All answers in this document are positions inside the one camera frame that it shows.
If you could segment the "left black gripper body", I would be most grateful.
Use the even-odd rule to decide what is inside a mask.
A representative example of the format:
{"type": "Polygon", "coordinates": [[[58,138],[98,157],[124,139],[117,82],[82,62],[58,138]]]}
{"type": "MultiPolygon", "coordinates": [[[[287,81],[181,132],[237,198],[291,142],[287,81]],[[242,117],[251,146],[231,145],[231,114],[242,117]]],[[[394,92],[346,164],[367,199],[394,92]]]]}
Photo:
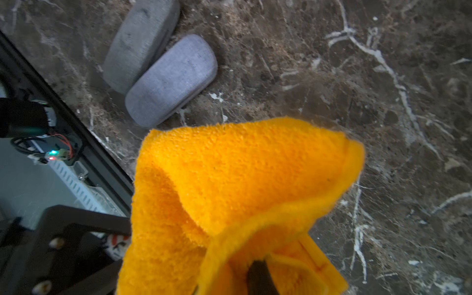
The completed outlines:
{"type": "Polygon", "coordinates": [[[1,221],[1,294],[116,293],[122,259],[111,259],[102,239],[131,236],[129,218],[55,205],[44,210],[34,230],[21,221],[1,221]]]}

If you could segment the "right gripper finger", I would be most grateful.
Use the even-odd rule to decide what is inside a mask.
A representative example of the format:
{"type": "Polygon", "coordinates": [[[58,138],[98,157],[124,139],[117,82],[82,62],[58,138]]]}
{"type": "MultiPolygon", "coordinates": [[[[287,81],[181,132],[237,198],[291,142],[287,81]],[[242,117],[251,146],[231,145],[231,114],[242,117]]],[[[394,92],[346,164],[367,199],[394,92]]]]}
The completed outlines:
{"type": "Polygon", "coordinates": [[[249,295],[279,295],[265,261],[254,261],[247,273],[249,295]]]}

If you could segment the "orange microfiber cloth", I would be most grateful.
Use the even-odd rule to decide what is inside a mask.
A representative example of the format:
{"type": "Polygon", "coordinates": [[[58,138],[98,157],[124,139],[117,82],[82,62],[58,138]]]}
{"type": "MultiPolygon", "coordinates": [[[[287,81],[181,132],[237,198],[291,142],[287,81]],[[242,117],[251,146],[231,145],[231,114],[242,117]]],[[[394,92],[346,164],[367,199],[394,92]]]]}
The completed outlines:
{"type": "Polygon", "coordinates": [[[360,142],[293,118],[150,131],[117,293],[245,295],[261,261],[281,295],[342,294],[308,232],[364,163],[360,142]]]}

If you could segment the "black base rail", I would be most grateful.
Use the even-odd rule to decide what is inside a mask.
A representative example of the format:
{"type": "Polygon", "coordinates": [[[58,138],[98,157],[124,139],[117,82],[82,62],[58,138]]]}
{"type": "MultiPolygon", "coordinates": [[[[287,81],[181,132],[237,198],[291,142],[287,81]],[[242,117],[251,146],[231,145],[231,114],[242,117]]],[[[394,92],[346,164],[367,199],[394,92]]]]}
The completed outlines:
{"type": "Polygon", "coordinates": [[[1,137],[16,138],[22,154],[37,154],[89,210],[130,216],[130,177],[5,34],[1,137]]]}

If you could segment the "dark grey eyeglass case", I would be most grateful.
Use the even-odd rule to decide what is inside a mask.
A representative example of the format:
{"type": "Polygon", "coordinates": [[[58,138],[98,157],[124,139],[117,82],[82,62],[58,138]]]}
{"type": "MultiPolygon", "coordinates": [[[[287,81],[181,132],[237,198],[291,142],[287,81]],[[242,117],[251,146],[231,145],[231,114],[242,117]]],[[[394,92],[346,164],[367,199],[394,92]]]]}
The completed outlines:
{"type": "Polygon", "coordinates": [[[108,50],[102,66],[104,81],[125,95],[162,55],[179,16],[179,1],[137,1],[108,50]]]}

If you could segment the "lavender fabric eyeglass case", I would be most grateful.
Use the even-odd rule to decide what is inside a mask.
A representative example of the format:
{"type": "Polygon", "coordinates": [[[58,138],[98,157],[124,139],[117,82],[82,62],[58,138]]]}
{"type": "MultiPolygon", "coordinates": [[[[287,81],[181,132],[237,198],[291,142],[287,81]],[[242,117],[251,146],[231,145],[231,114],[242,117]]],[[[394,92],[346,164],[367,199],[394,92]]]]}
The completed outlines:
{"type": "Polygon", "coordinates": [[[137,80],[125,107],[138,125],[152,129],[211,84],[217,72],[215,53],[205,39],[185,36],[137,80]]]}

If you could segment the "newspaper print eyeglass case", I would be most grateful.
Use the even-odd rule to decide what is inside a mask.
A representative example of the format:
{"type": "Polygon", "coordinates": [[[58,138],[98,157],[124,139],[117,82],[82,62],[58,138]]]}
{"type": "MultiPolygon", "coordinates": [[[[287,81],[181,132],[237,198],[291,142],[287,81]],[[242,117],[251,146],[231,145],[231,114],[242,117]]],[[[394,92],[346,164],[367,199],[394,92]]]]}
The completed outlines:
{"type": "Polygon", "coordinates": [[[119,261],[124,258],[128,247],[131,245],[131,237],[108,234],[102,239],[102,249],[113,260],[119,261]]]}

